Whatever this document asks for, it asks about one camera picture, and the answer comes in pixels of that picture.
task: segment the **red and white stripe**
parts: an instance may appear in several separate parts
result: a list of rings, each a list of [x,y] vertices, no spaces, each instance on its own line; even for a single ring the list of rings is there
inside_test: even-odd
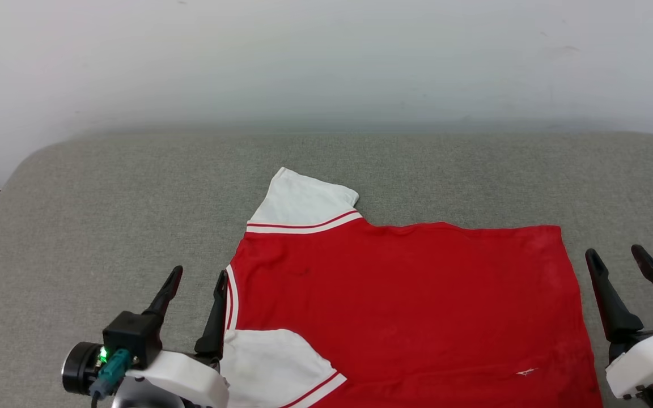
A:
[[[316,387],[311,388],[309,392],[301,397],[283,405],[281,408],[308,408],[336,390],[346,380],[347,378],[344,375],[339,374],[336,369],[333,369],[326,380],[320,382]]]
[[[279,224],[256,224],[248,223],[246,225],[246,232],[256,232],[258,234],[313,234],[314,232],[322,232],[331,230],[339,225],[346,224],[351,220],[362,218],[361,214],[356,210],[345,212],[344,214],[327,220],[321,224],[316,225],[279,225]]]
[[[236,287],[236,276],[231,265],[226,266],[228,274],[228,294],[226,295],[226,330],[236,329],[238,320],[238,287]]]

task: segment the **black mount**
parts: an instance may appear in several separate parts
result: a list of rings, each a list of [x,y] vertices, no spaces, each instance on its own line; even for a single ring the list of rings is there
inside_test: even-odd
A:
[[[643,276],[653,284],[653,258],[640,245],[632,245],[631,253],[637,261]],[[586,263],[591,274],[593,294],[599,306],[601,323],[604,325],[604,335],[609,346],[609,363],[622,353],[629,351],[638,342],[653,336],[653,330],[643,330],[643,323],[637,315],[626,308],[621,297],[609,281],[609,270],[592,248],[586,251]],[[653,384],[650,387],[637,387],[635,395],[653,408]]]
[[[140,314],[120,312],[102,330],[104,346],[111,352],[126,349],[134,357],[133,367],[146,369],[163,350],[160,328],[168,312],[168,304],[176,296],[183,277],[183,266],[176,266],[150,306]]]

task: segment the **white sleeve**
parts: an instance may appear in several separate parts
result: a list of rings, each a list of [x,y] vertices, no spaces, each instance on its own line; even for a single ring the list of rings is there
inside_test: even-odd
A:
[[[306,408],[346,378],[289,330],[228,330],[221,375],[228,408]]]
[[[249,225],[310,227],[354,210],[359,194],[282,167]]]

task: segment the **camera lens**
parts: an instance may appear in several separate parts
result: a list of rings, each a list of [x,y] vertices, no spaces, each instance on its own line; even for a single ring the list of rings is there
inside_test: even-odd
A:
[[[97,379],[95,363],[101,344],[78,343],[62,364],[62,385],[68,393],[89,395],[90,385]]]

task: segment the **white wall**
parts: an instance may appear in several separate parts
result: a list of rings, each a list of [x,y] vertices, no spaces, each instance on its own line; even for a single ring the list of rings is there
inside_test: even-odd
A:
[[[653,0],[0,0],[0,186],[82,134],[653,132]]]

